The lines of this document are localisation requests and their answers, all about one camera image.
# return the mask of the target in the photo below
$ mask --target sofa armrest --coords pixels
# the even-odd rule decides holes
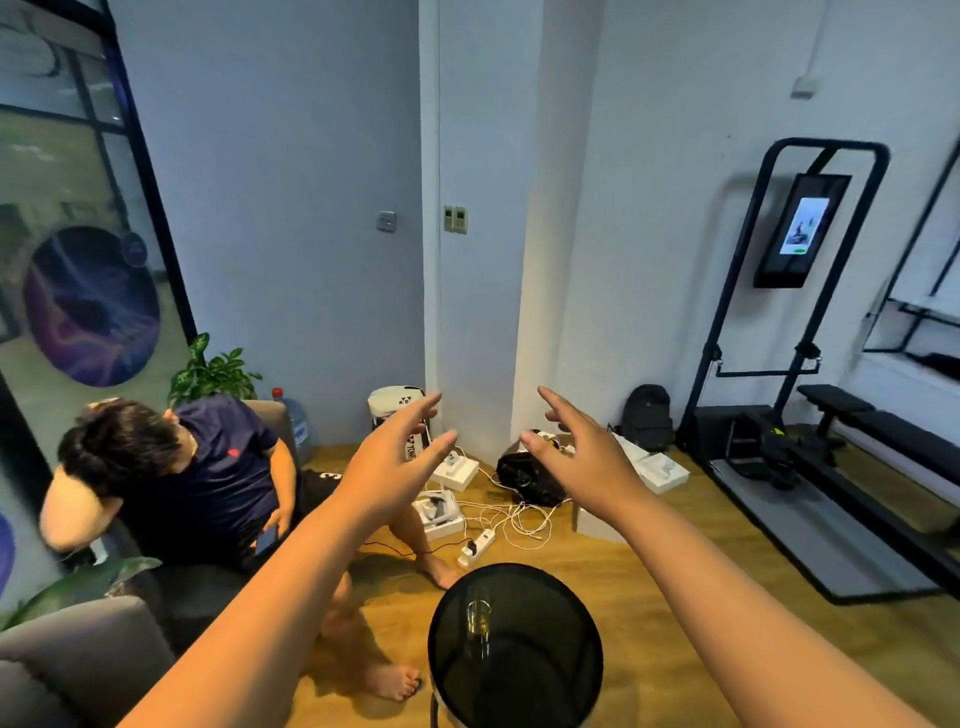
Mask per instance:
[[[263,424],[290,449],[290,454],[294,456],[294,465],[299,471],[303,464],[297,458],[294,426],[290,422],[286,405],[281,401],[273,400],[244,400],[244,404],[253,410],[254,414],[263,420]]]
[[[0,660],[23,665],[84,724],[112,728],[170,668],[174,655],[146,604],[117,596],[0,633]]]

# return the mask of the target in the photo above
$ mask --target black bench pad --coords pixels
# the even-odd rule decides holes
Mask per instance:
[[[940,435],[912,425],[890,412],[878,410],[841,414],[840,422],[856,427],[888,448],[960,485],[960,448]]]
[[[804,384],[797,387],[797,391],[816,404],[820,410],[832,414],[866,412],[874,409],[868,401],[854,397],[850,392],[834,387],[832,384]]]

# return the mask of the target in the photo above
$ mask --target navy t-shirt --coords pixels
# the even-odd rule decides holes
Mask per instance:
[[[130,488],[121,518],[166,563],[230,563],[277,507],[264,454],[276,435],[242,401],[215,395],[177,408],[197,441],[182,473]]]

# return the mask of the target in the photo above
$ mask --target sofa cushion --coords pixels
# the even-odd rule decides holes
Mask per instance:
[[[80,722],[20,663],[0,660],[0,726],[76,728]]]

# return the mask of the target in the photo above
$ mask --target gray mat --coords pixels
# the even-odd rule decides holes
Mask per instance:
[[[710,463],[761,529],[835,603],[935,593],[938,586],[817,488],[803,481],[778,491],[723,460]]]

